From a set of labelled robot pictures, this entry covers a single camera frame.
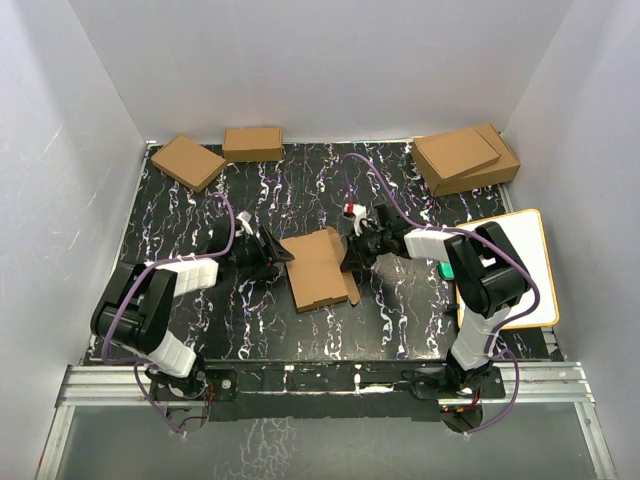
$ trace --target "white board with yellow border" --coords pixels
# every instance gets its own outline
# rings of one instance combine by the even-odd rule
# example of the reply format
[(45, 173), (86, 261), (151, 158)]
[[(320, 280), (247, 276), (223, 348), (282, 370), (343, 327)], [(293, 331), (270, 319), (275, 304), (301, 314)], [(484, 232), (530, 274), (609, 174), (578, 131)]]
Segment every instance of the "white board with yellow border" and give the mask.
[[(522, 210), (497, 217), (483, 218), (476, 222), (457, 226), (465, 230), (472, 230), (477, 224), (488, 221), (497, 222), (502, 227), (527, 267), (527, 270), (529, 270), (533, 281), (536, 282), (540, 289), (540, 305), (538, 308), (533, 313), (515, 320), (504, 328), (533, 328), (555, 325), (560, 319), (560, 313), (558, 311), (556, 292), (553, 286), (551, 263), (549, 262), (549, 254), (547, 253), (547, 243), (544, 237), (540, 212), (535, 209)], [(460, 309), (458, 310), (458, 325), (461, 325), (466, 305), (462, 298), (460, 298), (460, 292), (457, 290), (456, 296), (460, 304)], [(525, 311), (532, 303), (533, 292), (529, 290), (522, 296), (520, 303), (513, 307), (507, 318)]]

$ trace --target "yellow border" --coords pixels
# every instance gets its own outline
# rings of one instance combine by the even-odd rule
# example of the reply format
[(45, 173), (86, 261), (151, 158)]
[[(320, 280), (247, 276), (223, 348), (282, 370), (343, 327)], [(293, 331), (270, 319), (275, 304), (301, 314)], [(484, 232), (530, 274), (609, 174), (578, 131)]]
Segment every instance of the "yellow border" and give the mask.
[[(494, 218), (508, 217), (510, 215), (517, 215), (523, 212), (536, 212), (536, 215), (538, 216), (538, 223), (540, 224), (540, 233), (542, 234), (542, 247), (544, 248), (544, 254), (545, 254), (545, 257), (547, 258), (547, 270), (549, 271), (549, 284), (551, 285), (551, 293), (553, 295), (553, 305), (556, 309), (556, 319), (552, 323), (540, 323), (536, 325), (513, 325), (511, 327), (509, 325), (505, 325), (502, 328), (502, 330), (511, 330), (514, 328), (552, 327), (560, 321), (560, 310), (558, 309), (558, 299), (556, 298), (556, 287), (553, 283), (553, 274), (551, 273), (551, 260), (549, 260), (549, 251), (547, 250), (547, 238), (544, 235), (544, 228), (542, 226), (542, 216), (540, 215), (540, 211), (536, 210), (535, 208), (527, 208), (526, 210), (519, 210), (517, 212), (505, 213), (504, 215), (497, 215), (495, 217), (482, 218), (480, 220), (475, 220), (473, 222), (456, 225), (456, 227), (463, 227), (465, 225), (474, 225), (476, 223), (491, 221)], [(457, 286), (456, 286), (456, 301), (458, 302), (458, 305), (460, 305), (460, 291), (458, 290)], [(458, 310), (458, 327), (462, 325), (462, 318), (460, 317), (460, 313), (461, 313), (460, 310)]]

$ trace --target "black marble table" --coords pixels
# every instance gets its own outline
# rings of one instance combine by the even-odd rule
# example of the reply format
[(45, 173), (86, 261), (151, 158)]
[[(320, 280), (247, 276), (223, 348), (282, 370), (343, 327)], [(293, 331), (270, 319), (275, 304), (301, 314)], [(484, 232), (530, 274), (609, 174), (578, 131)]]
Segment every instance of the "black marble table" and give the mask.
[[(341, 159), (349, 152), (380, 168), (412, 218), (456, 225), (505, 212), (496, 186), (433, 198), (416, 169), (407, 143), (291, 144), (280, 162), (230, 164), (207, 189), (194, 193), (158, 171), (149, 157), (120, 257), (132, 262), (189, 254), (208, 238), (216, 218), (226, 215), (214, 192), (225, 193), (236, 212), (247, 210), (276, 238), (333, 226), (346, 234), (341, 216), (346, 187)], [(221, 154), (219, 145), (207, 146)], [(355, 199), (368, 207), (384, 193), (363, 162), (349, 159)], [(266, 283), (226, 279), (212, 289), (174, 302), (170, 328), (208, 359), (402, 360), (443, 359), (455, 340), (454, 299), (437, 264), (381, 257), (371, 271), (356, 275), (361, 302), (298, 314), (287, 274)], [(540, 329), (503, 334), (520, 358), (548, 359)], [(99, 361), (100, 341), (85, 364)]]

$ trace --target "white wall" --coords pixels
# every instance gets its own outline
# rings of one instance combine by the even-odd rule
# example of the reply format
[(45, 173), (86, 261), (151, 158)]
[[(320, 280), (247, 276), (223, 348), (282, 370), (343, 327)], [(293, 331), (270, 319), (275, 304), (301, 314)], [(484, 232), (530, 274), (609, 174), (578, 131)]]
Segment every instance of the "white wall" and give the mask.
[(569, 0), (70, 0), (143, 137), (502, 128)]
[(32, 478), (144, 142), (66, 0), (0, 2), (0, 478)]
[(640, 5), (576, 2), (505, 136), (542, 211), (560, 342), (583, 362), (622, 479), (640, 470)]

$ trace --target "teal object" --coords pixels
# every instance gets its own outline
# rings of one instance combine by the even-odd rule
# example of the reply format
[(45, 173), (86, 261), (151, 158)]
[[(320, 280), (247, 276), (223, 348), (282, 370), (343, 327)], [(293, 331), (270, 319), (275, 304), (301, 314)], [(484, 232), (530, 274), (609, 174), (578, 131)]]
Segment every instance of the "teal object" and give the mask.
[(440, 262), (438, 265), (438, 273), (443, 280), (450, 282), (454, 279), (453, 268), (451, 268), (450, 263)]

